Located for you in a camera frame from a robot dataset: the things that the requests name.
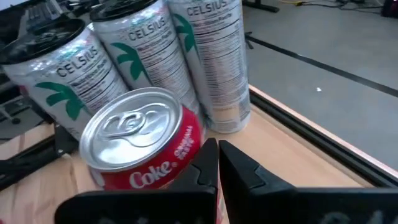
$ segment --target pull tab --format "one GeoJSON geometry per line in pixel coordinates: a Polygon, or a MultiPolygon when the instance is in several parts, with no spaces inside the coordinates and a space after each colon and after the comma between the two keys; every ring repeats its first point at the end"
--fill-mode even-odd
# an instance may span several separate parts
{"type": "Polygon", "coordinates": [[[108,138],[128,136],[138,132],[145,124],[146,116],[137,111],[127,111],[108,118],[100,135],[108,138]]]}

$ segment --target can lid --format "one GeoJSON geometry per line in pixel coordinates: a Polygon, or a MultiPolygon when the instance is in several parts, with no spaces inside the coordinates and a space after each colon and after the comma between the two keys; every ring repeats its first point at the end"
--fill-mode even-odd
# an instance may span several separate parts
{"type": "Polygon", "coordinates": [[[69,43],[86,27],[81,19],[53,22],[11,42],[0,52],[0,64],[26,62],[69,43]]]}
{"type": "Polygon", "coordinates": [[[182,105],[156,87],[125,93],[101,108],[80,139],[80,156],[99,170],[138,166],[155,156],[178,131],[182,105]]]}
{"type": "Polygon", "coordinates": [[[145,9],[156,0],[110,0],[94,8],[90,12],[93,22],[110,21],[131,15],[145,9]]]}

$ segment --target coke logo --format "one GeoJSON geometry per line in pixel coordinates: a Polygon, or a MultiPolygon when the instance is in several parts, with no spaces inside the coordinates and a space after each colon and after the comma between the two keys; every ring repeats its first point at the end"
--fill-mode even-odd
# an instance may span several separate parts
{"type": "Polygon", "coordinates": [[[130,184],[135,189],[141,189],[147,185],[153,184],[156,180],[165,177],[172,171],[169,161],[163,162],[158,167],[149,166],[149,172],[141,174],[141,172],[134,172],[130,175],[130,184]]]}

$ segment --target can rim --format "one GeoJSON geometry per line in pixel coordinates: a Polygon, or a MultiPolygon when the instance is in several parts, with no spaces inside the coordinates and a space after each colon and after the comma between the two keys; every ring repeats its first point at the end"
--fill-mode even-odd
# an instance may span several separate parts
{"type": "Polygon", "coordinates": [[[164,149],[165,146],[170,142],[170,140],[177,134],[178,130],[181,127],[182,123],[182,116],[183,116],[183,108],[182,104],[178,101],[178,99],[175,97],[175,95],[166,89],[159,88],[159,87],[147,87],[147,88],[140,88],[137,90],[129,91],[121,96],[118,96],[117,98],[113,99],[109,103],[107,103],[105,106],[103,106],[88,122],[86,127],[83,130],[83,134],[81,135],[80,141],[79,141],[79,154],[80,157],[85,160],[85,162],[92,168],[96,169],[98,171],[103,171],[103,172],[120,172],[124,170],[129,170],[138,166],[141,166],[157,156],[159,153],[161,153],[164,149]],[[146,155],[146,157],[143,157],[140,161],[138,162],[131,162],[127,165],[120,166],[120,167],[101,167],[98,165],[97,162],[94,162],[95,160],[93,159],[93,155],[91,153],[91,136],[93,136],[94,133],[94,128],[92,128],[93,125],[95,125],[96,120],[101,119],[102,116],[105,116],[104,114],[108,114],[109,111],[112,109],[108,107],[108,105],[112,105],[126,97],[129,97],[131,95],[140,95],[140,94],[145,94],[147,92],[157,92],[157,93],[162,93],[166,96],[168,96],[176,105],[178,109],[178,117],[177,123],[175,124],[175,127],[172,131],[172,133],[169,135],[169,137],[162,143],[162,145],[152,151],[150,154],[146,155]]]}
{"type": "Polygon", "coordinates": [[[90,12],[90,19],[93,22],[104,22],[104,21],[112,21],[115,19],[119,19],[128,15],[131,15],[135,12],[139,12],[146,7],[152,5],[158,0],[132,0],[132,1],[125,1],[128,2],[129,4],[124,5],[123,7],[117,8],[113,11],[110,12],[105,12],[105,9],[108,7],[114,6],[117,2],[117,0],[113,1],[107,1],[105,3],[102,3],[98,7],[94,8],[90,12]]]}
{"type": "Polygon", "coordinates": [[[68,19],[68,20],[62,20],[62,21],[57,21],[57,22],[52,22],[50,24],[47,24],[43,27],[40,27],[36,30],[33,30],[32,32],[28,32],[27,34],[23,35],[22,37],[12,41],[11,43],[9,43],[8,45],[6,45],[3,49],[1,49],[0,51],[0,64],[1,65],[14,65],[17,63],[22,63],[22,62],[26,62],[29,61],[31,59],[34,58],[38,58],[40,56],[43,56],[49,52],[53,52],[54,50],[59,49],[61,46],[66,45],[67,43],[69,43],[72,39],[74,39],[75,37],[77,37],[78,35],[80,35],[84,29],[85,29],[86,25],[85,22],[81,19],[68,19]],[[36,35],[39,33],[43,33],[46,30],[49,30],[51,28],[54,27],[62,27],[62,26],[69,26],[69,27],[73,27],[75,26],[76,30],[74,32],[71,32],[71,34],[66,37],[66,38],[62,38],[58,41],[54,41],[53,44],[49,45],[48,47],[36,51],[32,54],[26,54],[25,57],[8,57],[9,53],[11,52],[11,50],[18,46],[20,41],[22,41],[25,38],[29,38],[30,35],[36,35]]]}

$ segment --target soda can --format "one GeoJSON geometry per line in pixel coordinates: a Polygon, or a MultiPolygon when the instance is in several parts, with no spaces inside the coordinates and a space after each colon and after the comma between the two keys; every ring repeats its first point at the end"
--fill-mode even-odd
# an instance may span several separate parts
{"type": "Polygon", "coordinates": [[[240,0],[169,0],[209,128],[239,131],[250,101],[240,0]]]}
{"type": "Polygon", "coordinates": [[[111,59],[79,19],[32,31],[6,46],[7,76],[77,140],[102,106],[128,91],[111,59]]]}
{"type": "Polygon", "coordinates": [[[170,12],[163,0],[110,0],[93,9],[90,18],[132,89],[165,88],[201,116],[170,12]]]}
{"type": "Polygon", "coordinates": [[[195,114],[163,88],[125,93],[96,113],[80,139],[80,156],[105,190],[164,188],[201,147],[195,114]]]}

